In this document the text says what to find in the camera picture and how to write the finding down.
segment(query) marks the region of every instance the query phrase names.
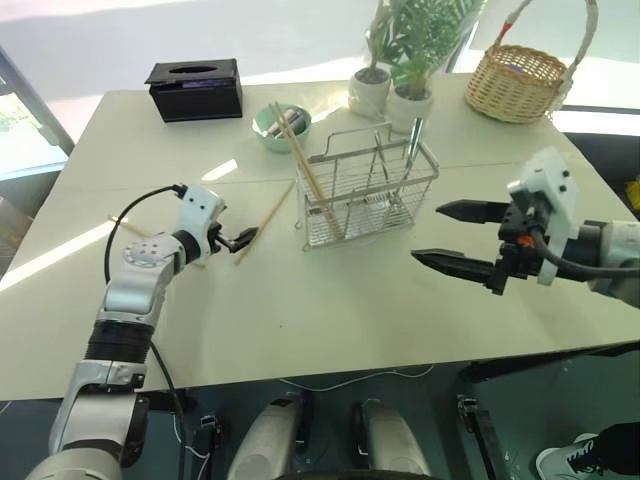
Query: light green bowl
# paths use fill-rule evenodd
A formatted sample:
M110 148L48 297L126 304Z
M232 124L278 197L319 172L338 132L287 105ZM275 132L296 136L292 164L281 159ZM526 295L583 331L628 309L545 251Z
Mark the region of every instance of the light green bowl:
M287 110L288 108L295 108L302 112L302 116L307 124L304 131L298 133L296 137L298 141L303 144L309 134L309 129L311 128L311 115L304 108L298 105L292 105L289 103L281 103L280 108L282 111ZM267 129L273 125L276 119L271 113L269 107L263 108L260 110L255 117L253 117L252 129L256 132L258 139L262 142L262 144L267 147L267 149L272 152L277 153L289 153L291 148L289 147L289 143L286 138L274 138L271 135L267 135Z

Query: black tissue box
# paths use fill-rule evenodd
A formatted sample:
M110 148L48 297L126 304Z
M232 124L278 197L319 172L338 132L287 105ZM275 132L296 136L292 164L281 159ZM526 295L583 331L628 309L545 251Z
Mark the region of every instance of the black tissue box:
M165 122L242 117L235 58L156 63L145 83Z

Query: shoe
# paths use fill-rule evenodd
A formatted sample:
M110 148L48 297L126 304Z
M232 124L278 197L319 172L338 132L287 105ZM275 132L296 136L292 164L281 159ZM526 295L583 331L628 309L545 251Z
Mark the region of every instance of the shoe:
M547 448L536 458L536 469L541 480L585 480L599 472L589 453L597 435L583 433L576 443L563 448Z

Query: metal utensil holder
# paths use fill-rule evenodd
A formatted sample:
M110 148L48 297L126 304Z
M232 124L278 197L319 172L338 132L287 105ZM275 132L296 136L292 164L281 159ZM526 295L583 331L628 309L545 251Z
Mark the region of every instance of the metal utensil holder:
M367 130L373 133L371 147L331 153L336 137ZM382 131L386 131L385 143L380 141ZM392 141L388 122L329 135L325 152L307 160L325 199L315 198L305 175L300 169L297 172L300 220L296 228L304 228L304 249L413 225L439 166L422 143L409 165L408 147L408 138Z

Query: black cable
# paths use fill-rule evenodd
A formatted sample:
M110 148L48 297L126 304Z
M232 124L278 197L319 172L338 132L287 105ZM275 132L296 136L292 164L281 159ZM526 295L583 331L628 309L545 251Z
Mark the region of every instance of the black cable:
M133 207L135 207L136 205L138 205L140 202L142 202L143 200L146 200L149 197L153 197L154 195L158 195L160 193L163 192L168 192L173 190L174 192L176 192L178 194L178 197L182 198L186 192L186 187L184 185L170 185L167 187L162 187L162 188L158 188L156 190L152 190L149 193L146 193L140 197L138 197L137 199L135 199L133 202L131 202L129 205L127 205L127 207L122 211L122 213L120 214L120 216L117 218L113 229L111 230L111 233L109 234L109 238L107 239L107 244L105 246L105 250L104 250L104 280L105 283L109 283L109 281L111 281L111 272L109 269L109 260L111 257L111 246L113 245L113 239L116 236L116 232L118 231L118 227L120 226L120 224L122 223L122 220L124 219L124 217L127 216L127 213L129 213L131 211L131 209ZM185 421L185 417L184 417L184 410L182 409L182 403L180 403L180 398L178 397L178 392L176 391L176 388L173 384L173 380L171 379L171 375L169 374L169 370L167 370L167 366L164 363L164 360L162 360L162 357L160 356L160 351L158 350L158 347L156 347L156 345L153 343L153 341L150 342L151 343L151 351L153 352L153 355L156 357L156 360L158 362L158 365L160 366L160 370L162 370L162 374L164 375L164 378L167 382L167 385L169 386L169 394L171 395L171 397L173 398L173 402L175 404L175 408L176 408L176 414L178 415L178 428L180 429L180 438L182 438L182 442L180 443L180 454L178 457L178 480L184 480L184 466L185 466L185 459L186 459L186 455L187 455L187 440L186 440L186 421Z
M169 374L169 370L167 370L167 366L164 364L164 360L160 356L160 351L158 347L156 347L153 341L151 342L151 351L153 352L153 356L156 357L158 361L158 365L160 365L160 370L162 370L162 374L164 378L167 380L169 384L169 393L171 397L173 397L173 402L176 407L176 415L178 415L178 429L180 430L180 455L178 457L178 480L184 480L184 462L187 456L187 437L186 437L186 428L185 428L185 418L184 418L184 410L182 409L182 403L180 403L180 398L178 397L178 392L176 391L176 387L173 385L173 380L171 380L171 375Z
M104 249L104 281L105 283L109 283L111 280L111 271L109 268L109 257L111 257L111 246L113 245L113 239L116 236L116 232L118 231L118 227L120 223L122 223L122 219L127 216L127 213L131 211L133 207L138 205L143 200L146 200L149 197L153 197L154 195L158 195L159 193L168 192L170 190L176 191L179 188L177 185L171 185L168 187L158 188L157 190L152 190L149 193L145 193L141 197L136 198L133 202L131 202L127 207L122 211L120 216L117 218L113 228L111 229L111 233L109 233L109 238L107 238L107 245Z
M539 228L532 228L529 234L533 237L533 246L542 258L548 260L556 267L564 270L567 273L575 275L584 275L591 278L640 278L640 268L602 268L602 267L590 267L588 265L581 265L579 263L565 260L557 256L547 246L544 241L544 235Z

